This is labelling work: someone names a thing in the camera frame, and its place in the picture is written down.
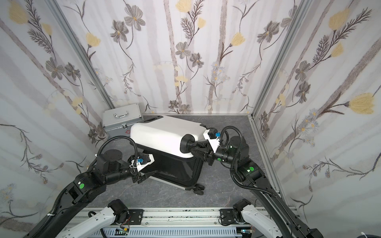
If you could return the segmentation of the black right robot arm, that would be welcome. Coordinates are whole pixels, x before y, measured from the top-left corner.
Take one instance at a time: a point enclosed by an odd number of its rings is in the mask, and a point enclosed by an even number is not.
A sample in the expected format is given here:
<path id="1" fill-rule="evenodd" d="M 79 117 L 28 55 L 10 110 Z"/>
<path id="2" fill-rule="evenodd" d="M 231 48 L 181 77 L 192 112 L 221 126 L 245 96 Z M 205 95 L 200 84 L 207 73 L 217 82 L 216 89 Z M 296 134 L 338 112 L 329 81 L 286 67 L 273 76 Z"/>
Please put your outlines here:
<path id="1" fill-rule="evenodd" d="M 232 181 L 240 188 L 249 190 L 260 201 L 268 216 L 259 212 L 246 200 L 236 203 L 236 221 L 254 226 L 265 238 L 321 238 L 322 233 L 307 224 L 288 207 L 272 187 L 264 171 L 249 157 L 249 146 L 242 133 L 234 126 L 226 126 L 221 132 L 211 128 L 204 138 L 196 140 L 185 135 L 180 143 L 181 152 L 213 164 L 215 160 L 229 164 Z"/>

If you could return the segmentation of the white hard-shell suitcase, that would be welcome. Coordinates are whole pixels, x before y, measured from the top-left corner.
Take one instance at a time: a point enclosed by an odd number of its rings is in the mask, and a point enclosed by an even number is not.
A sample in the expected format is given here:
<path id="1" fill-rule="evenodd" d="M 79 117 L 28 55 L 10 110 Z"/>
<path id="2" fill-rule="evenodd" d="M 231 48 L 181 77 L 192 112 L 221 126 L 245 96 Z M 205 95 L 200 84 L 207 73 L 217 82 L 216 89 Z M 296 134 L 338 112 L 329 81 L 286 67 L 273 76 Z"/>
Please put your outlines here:
<path id="1" fill-rule="evenodd" d="M 131 138 L 145 154 L 152 154 L 155 162 L 141 172 L 157 170 L 151 177 L 184 190 L 203 195 L 205 187 L 198 184 L 204 161 L 194 157 L 191 146 L 204 141 L 207 129 L 201 123 L 169 116 L 157 116 L 131 128 Z"/>

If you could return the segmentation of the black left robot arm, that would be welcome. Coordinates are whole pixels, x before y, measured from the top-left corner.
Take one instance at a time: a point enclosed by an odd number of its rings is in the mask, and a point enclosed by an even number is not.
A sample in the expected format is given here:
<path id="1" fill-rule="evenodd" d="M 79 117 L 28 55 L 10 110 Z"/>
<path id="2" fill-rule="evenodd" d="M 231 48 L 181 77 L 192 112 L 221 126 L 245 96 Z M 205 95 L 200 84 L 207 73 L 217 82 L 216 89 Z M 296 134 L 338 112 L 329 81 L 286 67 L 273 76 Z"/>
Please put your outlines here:
<path id="1" fill-rule="evenodd" d="M 109 143 L 118 139 L 126 139 L 133 146 L 134 154 L 127 161 L 123 160 L 123 154 L 118 150 L 103 151 Z M 83 208 L 105 192 L 108 185 L 127 178 L 137 183 L 146 180 L 147 176 L 140 175 L 140 171 L 153 162 L 153 155 L 139 152 L 137 144 L 130 137 L 115 136 L 108 139 L 99 148 L 89 168 L 59 193 L 51 211 L 26 237 L 56 237 Z"/>

